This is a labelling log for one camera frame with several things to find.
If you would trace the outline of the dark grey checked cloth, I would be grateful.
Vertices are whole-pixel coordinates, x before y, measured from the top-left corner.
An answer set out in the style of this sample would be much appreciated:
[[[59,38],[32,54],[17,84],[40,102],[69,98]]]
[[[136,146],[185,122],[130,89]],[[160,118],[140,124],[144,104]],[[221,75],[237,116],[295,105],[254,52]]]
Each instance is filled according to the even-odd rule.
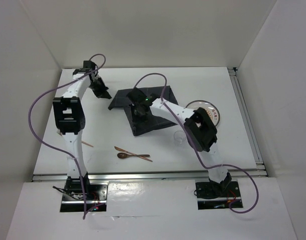
[[[149,96],[151,94],[156,94],[160,96],[160,94],[162,93],[163,86],[159,86],[159,87],[156,86],[156,87],[149,87],[149,88],[141,87],[139,89],[145,94],[145,96]],[[127,93],[130,92],[131,90],[132,90],[131,88],[118,90],[113,100],[109,104],[108,109],[109,110],[111,109],[123,109],[124,110],[127,120],[130,124],[130,128],[131,128],[133,136],[137,137],[137,136],[143,135],[145,133],[148,133],[154,130],[161,130],[161,129],[164,129],[167,127],[169,128],[169,127],[176,125],[176,123],[173,123],[169,120],[166,120],[164,118],[157,117],[157,116],[152,116],[152,115],[149,115],[145,120],[135,122],[135,120],[133,120],[133,116],[131,113],[131,107],[130,107],[131,102],[127,98]],[[172,88],[169,85],[166,87],[163,97],[165,100],[171,103],[178,104],[178,101],[172,91]]]

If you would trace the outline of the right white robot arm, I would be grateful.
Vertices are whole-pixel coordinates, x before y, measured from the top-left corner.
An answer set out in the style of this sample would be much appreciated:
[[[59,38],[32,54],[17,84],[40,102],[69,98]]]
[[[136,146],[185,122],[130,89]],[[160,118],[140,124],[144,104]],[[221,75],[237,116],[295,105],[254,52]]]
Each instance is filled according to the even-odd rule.
[[[146,96],[138,88],[127,93],[127,98],[131,102],[132,115],[136,120],[143,121],[155,116],[179,124],[201,165],[208,170],[213,194],[219,197],[228,191],[231,175],[222,165],[217,147],[217,128],[205,109],[185,108],[156,94]]]

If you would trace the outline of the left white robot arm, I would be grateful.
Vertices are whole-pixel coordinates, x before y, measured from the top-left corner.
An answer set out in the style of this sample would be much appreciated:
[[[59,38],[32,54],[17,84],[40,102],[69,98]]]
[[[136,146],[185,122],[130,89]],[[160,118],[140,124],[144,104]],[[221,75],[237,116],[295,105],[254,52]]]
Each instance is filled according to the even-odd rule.
[[[69,170],[64,192],[75,195],[79,199],[87,199],[91,195],[88,172],[82,151],[82,132],[86,118],[81,100],[87,89],[91,89],[97,98],[110,99],[108,87],[98,75],[98,66],[91,60],[85,60],[83,67],[74,70],[73,84],[61,97],[53,99],[55,124],[61,132],[69,153],[67,159]]]

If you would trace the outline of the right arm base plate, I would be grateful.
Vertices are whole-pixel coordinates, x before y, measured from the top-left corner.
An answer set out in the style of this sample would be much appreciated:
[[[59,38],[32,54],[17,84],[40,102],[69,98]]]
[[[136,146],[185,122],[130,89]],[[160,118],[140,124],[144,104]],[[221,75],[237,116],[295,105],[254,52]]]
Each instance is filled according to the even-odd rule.
[[[232,204],[234,209],[243,208],[237,181],[232,181],[221,195],[213,191],[210,182],[196,182],[195,186],[196,189],[193,194],[197,197],[199,210],[228,209],[229,204]]]

